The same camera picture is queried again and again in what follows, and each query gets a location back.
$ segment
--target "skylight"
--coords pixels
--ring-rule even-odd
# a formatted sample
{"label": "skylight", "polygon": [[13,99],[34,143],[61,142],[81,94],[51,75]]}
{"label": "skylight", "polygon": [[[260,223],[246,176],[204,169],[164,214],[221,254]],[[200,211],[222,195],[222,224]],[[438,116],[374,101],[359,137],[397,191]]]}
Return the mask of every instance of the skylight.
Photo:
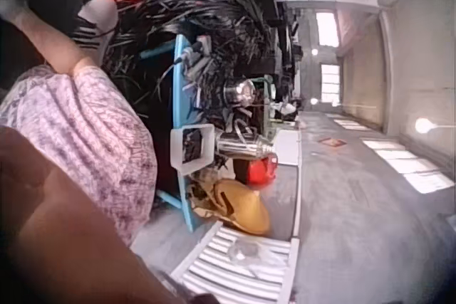
{"label": "skylight", "polygon": [[317,12],[318,39],[321,46],[339,46],[336,18],[332,12]]}

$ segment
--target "concrete floor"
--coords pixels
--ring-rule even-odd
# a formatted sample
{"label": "concrete floor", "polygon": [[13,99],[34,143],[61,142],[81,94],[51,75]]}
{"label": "concrete floor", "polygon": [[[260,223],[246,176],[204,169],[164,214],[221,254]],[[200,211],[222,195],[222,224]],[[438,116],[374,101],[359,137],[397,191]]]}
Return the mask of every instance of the concrete floor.
{"label": "concrete floor", "polygon": [[[380,133],[347,131],[319,113],[305,113],[302,119],[307,127],[302,131],[303,210],[296,302],[436,303],[435,294],[456,269],[456,233],[445,219],[455,213],[454,189],[426,195],[414,190],[359,140],[382,137]],[[334,149],[317,143],[325,137],[348,144]],[[273,189],[264,194],[273,217],[279,212],[281,196],[282,208],[293,199],[296,183],[292,189],[291,172],[280,169]],[[283,179],[289,184],[282,184]],[[161,209],[154,215],[133,250],[149,266],[169,272],[210,224],[190,234],[180,212]],[[273,225],[283,238],[291,230],[287,220],[291,223],[292,219],[277,219]]]}

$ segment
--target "concrete wall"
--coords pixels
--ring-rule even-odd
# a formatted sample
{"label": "concrete wall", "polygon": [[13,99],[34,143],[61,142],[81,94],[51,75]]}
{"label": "concrete wall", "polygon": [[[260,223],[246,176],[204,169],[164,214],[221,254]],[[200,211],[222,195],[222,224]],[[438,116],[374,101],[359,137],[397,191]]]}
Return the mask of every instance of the concrete wall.
{"label": "concrete wall", "polygon": [[455,0],[399,0],[387,15],[394,56],[390,132],[454,157],[454,129],[420,135],[414,122],[455,124]]}
{"label": "concrete wall", "polygon": [[[455,124],[455,1],[385,0],[380,16],[386,43],[386,132],[451,167],[455,130],[415,131],[418,117]],[[362,58],[363,52],[357,55]]]}
{"label": "concrete wall", "polygon": [[[344,110],[361,119],[383,126],[386,77],[380,23],[370,25],[363,39],[343,61]],[[375,108],[357,108],[365,105]]]}

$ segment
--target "window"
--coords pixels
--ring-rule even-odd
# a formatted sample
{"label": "window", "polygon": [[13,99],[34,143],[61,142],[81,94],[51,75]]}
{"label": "window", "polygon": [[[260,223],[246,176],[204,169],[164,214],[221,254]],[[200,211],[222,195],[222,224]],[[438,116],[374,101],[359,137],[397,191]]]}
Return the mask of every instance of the window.
{"label": "window", "polygon": [[404,146],[389,140],[363,140],[363,143],[382,157],[394,170],[421,194],[453,187],[455,183],[446,177],[427,159],[418,158]]}
{"label": "window", "polygon": [[340,99],[340,77],[338,65],[321,65],[321,102],[332,103]]}
{"label": "window", "polygon": [[321,46],[339,46],[336,18],[332,12],[317,12],[318,39]]}

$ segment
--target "blue metal frame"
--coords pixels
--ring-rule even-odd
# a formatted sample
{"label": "blue metal frame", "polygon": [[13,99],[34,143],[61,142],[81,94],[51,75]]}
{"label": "blue metal frame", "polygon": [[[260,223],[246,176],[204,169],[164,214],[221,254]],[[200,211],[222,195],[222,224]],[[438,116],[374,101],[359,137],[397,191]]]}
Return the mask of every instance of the blue metal frame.
{"label": "blue metal frame", "polygon": [[[184,49],[190,45],[190,42],[183,36],[178,35],[175,44],[175,59],[177,59]],[[182,90],[188,82],[183,76],[182,64],[179,63],[174,67],[172,74],[172,122],[174,128],[181,128],[183,125],[191,125],[196,120],[196,113],[190,113],[192,107],[190,95],[192,89]],[[157,190],[157,196],[163,201],[182,210],[185,223],[190,231],[194,231],[199,225],[199,220],[192,213],[192,208],[187,200],[187,180],[178,172],[177,181],[179,184],[180,200],[169,195],[167,192]]]}

